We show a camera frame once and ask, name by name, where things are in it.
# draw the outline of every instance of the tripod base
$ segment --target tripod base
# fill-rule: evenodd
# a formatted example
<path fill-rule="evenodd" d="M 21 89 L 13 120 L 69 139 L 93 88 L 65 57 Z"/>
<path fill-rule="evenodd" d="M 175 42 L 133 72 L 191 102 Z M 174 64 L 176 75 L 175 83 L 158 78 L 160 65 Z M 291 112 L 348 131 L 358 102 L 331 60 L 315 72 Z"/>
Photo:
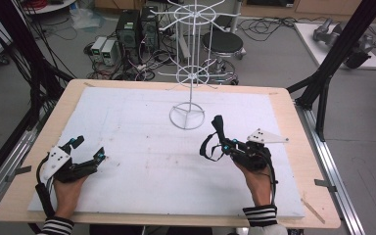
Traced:
<path fill-rule="evenodd" d="M 199 105 L 184 102 L 172 107 L 169 119 L 173 125 L 181 129 L 196 129 L 204 123 L 205 111 Z"/>

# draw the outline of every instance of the robotic hand exoskeleton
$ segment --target robotic hand exoskeleton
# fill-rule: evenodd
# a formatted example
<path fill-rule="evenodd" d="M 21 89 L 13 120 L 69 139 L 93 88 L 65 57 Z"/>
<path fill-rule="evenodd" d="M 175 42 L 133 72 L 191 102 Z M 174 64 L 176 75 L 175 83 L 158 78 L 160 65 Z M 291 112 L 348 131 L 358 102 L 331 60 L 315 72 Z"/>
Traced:
<path fill-rule="evenodd" d="M 41 201 L 42 207 L 47 216 L 54 215 L 54 209 L 51 205 L 49 190 L 52 186 L 52 178 L 63 182 L 74 182 L 75 180 L 97 172 L 97 167 L 106 158 L 104 148 L 102 147 L 93 156 L 93 159 L 82 164 L 73 164 L 71 159 L 71 147 L 76 149 L 84 141 L 83 136 L 72 138 L 63 146 L 56 146 L 51 149 L 50 153 L 42 160 L 36 171 L 36 179 L 38 184 L 35 186 L 36 192 Z M 42 165 L 45 168 L 42 177 L 47 180 L 47 184 L 41 182 L 39 175 Z"/>
<path fill-rule="evenodd" d="M 270 171 L 270 183 L 272 185 L 271 204 L 274 205 L 274 196 L 276 194 L 277 181 L 269 149 L 264 147 L 264 144 L 256 142 L 254 140 L 243 143 L 238 141 L 237 139 L 230 140 L 228 138 L 225 138 L 222 116 L 215 116 L 211 124 L 215 128 L 215 133 L 209 135 L 203 142 L 200 149 L 200 155 L 213 162 L 217 162 L 224 155 L 229 155 L 233 162 L 242 165 L 249 171 L 263 170 L 268 166 Z M 215 134 L 217 134 L 218 136 L 219 144 L 211 148 L 211 156 L 209 157 L 207 156 L 207 144 Z M 215 160 L 212 159 L 212 154 L 217 147 L 221 147 L 222 154 L 218 159 Z"/>
<path fill-rule="evenodd" d="M 314 41 L 323 41 L 329 47 L 332 47 L 340 37 L 342 31 L 346 27 L 346 23 L 338 23 L 331 33 L 329 31 L 329 25 L 332 19 L 329 18 L 323 25 L 313 31 Z M 371 58 L 368 53 L 374 48 L 373 37 L 370 34 L 363 34 L 357 43 L 352 47 L 352 51 L 343 61 L 343 64 L 350 69 L 356 69 L 360 67 L 366 60 Z"/>

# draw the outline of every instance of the black stool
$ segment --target black stool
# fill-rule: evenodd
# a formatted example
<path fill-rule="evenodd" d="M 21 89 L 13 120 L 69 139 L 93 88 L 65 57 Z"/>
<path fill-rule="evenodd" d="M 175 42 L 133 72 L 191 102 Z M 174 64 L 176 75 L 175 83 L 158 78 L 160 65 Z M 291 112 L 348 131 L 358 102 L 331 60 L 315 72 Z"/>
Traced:
<path fill-rule="evenodd" d="M 202 67 L 209 67 L 209 74 L 212 75 L 210 80 L 222 83 L 230 81 L 232 85 L 237 85 L 239 79 L 235 73 L 235 68 L 230 62 L 223 60 L 223 57 L 235 56 L 237 59 L 243 59 L 243 40 L 232 32 L 225 32 L 215 30 L 211 33 L 208 32 L 203 36 L 203 46 L 206 51 L 210 51 L 215 59 L 209 59 L 203 62 Z"/>

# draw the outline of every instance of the power supply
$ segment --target power supply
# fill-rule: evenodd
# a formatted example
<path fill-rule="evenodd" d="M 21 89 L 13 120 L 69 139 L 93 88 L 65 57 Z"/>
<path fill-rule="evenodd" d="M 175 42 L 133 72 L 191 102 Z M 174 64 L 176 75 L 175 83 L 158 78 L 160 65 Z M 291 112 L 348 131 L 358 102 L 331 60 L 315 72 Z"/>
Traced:
<path fill-rule="evenodd" d="M 107 39 L 108 38 L 104 36 L 98 37 L 93 46 L 91 46 L 91 54 L 93 54 L 94 62 L 103 62 L 101 51 Z"/>
<path fill-rule="evenodd" d="M 158 7 L 146 6 L 142 8 L 142 16 L 140 17 L 145 50 L 149 50 L 151 53 L 160 49 L 158 16 L 152 13 L 152 11 L 157 12 Z"/>
<path fill-rule="evenodd" d="M 123 10 L 118 17 L 117 40 L 124 48 L 138 49 L 141 42 L 141 24 L 138 10 Z"/>
<path fill-rule="evenodd" d="M 118 59 L 118 47 L 114 39 L 108 39 L 102 49 L 103 61 L 106 66 L 114 66 Z"/>

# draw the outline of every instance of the wrist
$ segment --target wrist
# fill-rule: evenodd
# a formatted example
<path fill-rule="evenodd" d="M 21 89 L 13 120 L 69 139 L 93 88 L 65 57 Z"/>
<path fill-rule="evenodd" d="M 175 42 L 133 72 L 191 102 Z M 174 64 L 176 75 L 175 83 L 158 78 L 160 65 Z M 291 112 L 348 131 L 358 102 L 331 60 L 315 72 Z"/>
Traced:
<path fill-rule="evenodd" d="M 69 210 L 57 210 L 54 216 L 61 217 L 65 219 L 70 219 L 72 217 L 73 211 Z"/>

